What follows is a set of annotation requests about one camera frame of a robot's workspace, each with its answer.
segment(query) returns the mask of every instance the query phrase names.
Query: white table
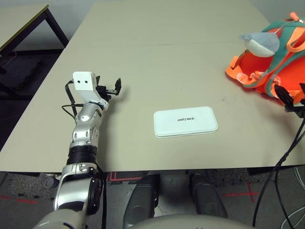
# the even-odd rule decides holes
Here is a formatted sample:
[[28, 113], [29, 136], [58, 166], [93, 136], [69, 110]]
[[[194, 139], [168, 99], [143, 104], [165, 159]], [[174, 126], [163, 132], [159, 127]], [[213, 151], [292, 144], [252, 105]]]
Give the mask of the white table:
[[[239, 36], [267, 25], [245, 0], [95, 3], [2, 149], [0, 170], [61, 172], [74, 128], [61, 105], [74, 71], [100, 74], [108, 87], [122, 78], [101, 128], [105, 171], [275, 165], [301, 119], [224, 73], [244, 50]], [[197, 106], [213, 108], [215, 133], [155, 137], [154, 112]], [[302, 141], [284, 164], [304, 164], [304, 151]]]

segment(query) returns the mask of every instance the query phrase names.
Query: orange bag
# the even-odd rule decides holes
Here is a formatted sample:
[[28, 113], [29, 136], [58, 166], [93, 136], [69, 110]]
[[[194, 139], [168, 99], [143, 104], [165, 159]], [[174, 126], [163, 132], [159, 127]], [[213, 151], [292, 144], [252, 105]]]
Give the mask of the orange bag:
[[305, 98], [300, 83], [305, 83], [305, 18], [277, 21], [262, 32], [276, 32], [280, 47], [271, 57], [254, 56], [248, 50], [235, 56], [227, 75], [246, 88], [254, 88], [277, 98], [275, 85], [284, 87], [298, 103]]

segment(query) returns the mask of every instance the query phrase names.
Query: floor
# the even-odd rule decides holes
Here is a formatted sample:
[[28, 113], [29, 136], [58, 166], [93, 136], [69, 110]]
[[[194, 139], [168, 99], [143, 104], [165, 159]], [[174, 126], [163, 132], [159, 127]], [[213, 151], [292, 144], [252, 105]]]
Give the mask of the floor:
[[[34, 94], [59, 55], [17, 56], [8, 64], [14, 81], [5, 81], [21, 94]], [[0, 62], [3, 66], [9, 59]], [[22, 69], [24, 74], [16, 74]], [[2, 101], [0, 103], [0, 149], [11, 133], [28, 101]], [[305, 180], [305, 167], [299, 167]], [[213, 169], [203, 171], [215, 185], [230, 219], [251, 225], [255, 204], [267, 174], [250, 176], [247, 170]], [[162, 172], [161, 195], [155, 216], [167, 214], [195, 214], [194, 205], [188, 190], [189, 174], [183, 171]], [[38, 177], [7, 174], [0, 172], [0, 225], [1, 228], [30, 229], [46, 214], [52, 211], [55, 188], [46, 188], [46, 174]], [[305, 191], [295, 178], [293, 168], [284, 169], [280, 174], [280, 190], [287, 212], [305, 205]], [[129, 197], [135, 184], [128, 182], [108, 182], [107, 186], [107, 229], [121, 229], [122, 219]], [[277, 229], [284, 220], [275, 192], [274, 182], [270, 182], [264, 195], [257, 228]], [[295, 214], [291, 221], [296, 223], [304, 211]], [[102, 208], [89, 217], [90, 229], [100, 228]], [[305, 228], [305, 220], [296, 228]]]

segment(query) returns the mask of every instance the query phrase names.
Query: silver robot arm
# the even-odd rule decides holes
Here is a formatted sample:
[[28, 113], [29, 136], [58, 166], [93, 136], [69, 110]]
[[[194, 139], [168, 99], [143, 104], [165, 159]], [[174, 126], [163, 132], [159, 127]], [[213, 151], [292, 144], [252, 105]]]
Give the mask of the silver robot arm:
[[54, 211], [45, 216], [35, 229], [84, 229], [89, 215], [97, 212], [103, 186], [102, 170], [96, 163], [99, 127], [102, 114], [109, 107], [111, 94], [118, 95], [121, 80], [114, 90], [98, 86], [99, 77], [91, 72], [74, 72], [76, 91], [84, 99], [75, 123], [67, 165], [63, 168]]

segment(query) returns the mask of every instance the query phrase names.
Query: black cable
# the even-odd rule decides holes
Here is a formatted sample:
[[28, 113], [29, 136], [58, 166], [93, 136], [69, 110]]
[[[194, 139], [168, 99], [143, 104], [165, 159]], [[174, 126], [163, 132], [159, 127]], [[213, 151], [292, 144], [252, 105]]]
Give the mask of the black cable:
[[65, 107], [68, 107], [68, 106], [71, 106], [72, 108], [73, 108], [73, 107], [75, 108], [75, 107], [82, 107], [83, 104], [63, 105], [63, 106], [61, 106], [61, 108], [62, 108], [68, 115], [70, 115], [73, 119], [75, 119], [75, 116], [72, 115], [69, 111], [67, 111], [67, 110], [65, 109]]
[[102, 213], [102, 226], [101, 229], [106, 229], [106, 218], [107, 218], [107, 193], [106, 193], [106, 186], [107, 186], [107, 173], [104, 173], [103, 170], [97, 165], [97, 169], [99, 171], [99, 177], [102, 181], [102, 186], [100, 190], [100, 195], [103, 191], [103, 213]]
[[288, 214], [285, 210], [285, 207], [284, 207], [284, 204], [283, 204], [283, 201], [282, 201], [282, 198], [281, 198], [281, 194], [280, 194], [280, 191], [278, 189], [278, 172], [280, 171], [280, 168], [281, 168], [281, 166], [278, 166], [277, 169], [276, 169], [276, 173], [275, 173], [275, 189], [276, 189], [277, 197], [278, 197], [278, 200], [280, 201], [283, 213], [284, 213], [284, 215], [287, 219], [287, 222], [288, 222], [290, 228], [294, 229], [292, 223], [290, 222], [289, 216], [288, 216]]
[[67, 82], [67, 84], [65, 85], [65, 90], [66, 90], [68, 98], [71, 101], [71, 107], [72, 107], [73, 114], [74, 114], [74, 116], [76, 116], [77, 112], [76, 112], [76, 108], [74, 106], [75, 105], [75, 100], [74, 100], [73, 95], [72, 95], [72, 93], [69, 89], [69, 84], [71, 84], [71, 83], [74, 83], [74, 81], [70, 80], [69, 82]]
[[275, 167], [272, 169], [272, 171], [270, 172], [267, 180], [265, 181], [264, 183], [264, 186], [262, 188], [262, 191], [258, 197], [258, 200], [257, 200], [257, 204], [256, 204], [256, 207], [255, 207], [255, 211], [254, 211], [254, 215], [253, 215], [253, 221], [252, 221], [252, 226], [255, 227], [255, 223], [256, 223], [256, 217], [257, 217], [257, 212], [258, 212], [258, 209], [259, 209], [259, 206], [260, 206], [260, 203], [262, 201], [262, 198], [263, 198], [263, 195], [264, 195], [264, 192], [268, 186], [268, 183], [270, 182], [271, 178], [272, 178], [272, 175], [273, 173], [275, 172], [275, 170], [277, 169], [277, 167], [279, 165], [281, 165], [285, 160], [286, 158], [288, 157], [289, 153], [293, 150], [293, 148], [301, 141], [301, 139], [304, 137], [305, 135], [305, 132], [299, 137], [303, 127], [305, 125], [305, 119], [302, 121], [302, 124], [300, 126], [300, 128], [298, 129], [297, 131], [297, 134], [292, 142], [292, 144], [290, 145], [288, 151], [281, 157], [281, 159], [277, 162], [277, 164], [275, 165]]
[[107, 219], [107, 192], [106, 192], [106, 179], [104, 178], [104, 189], [103, 189], [103, 213], [102, 213], [102, 229], [106, 229]]

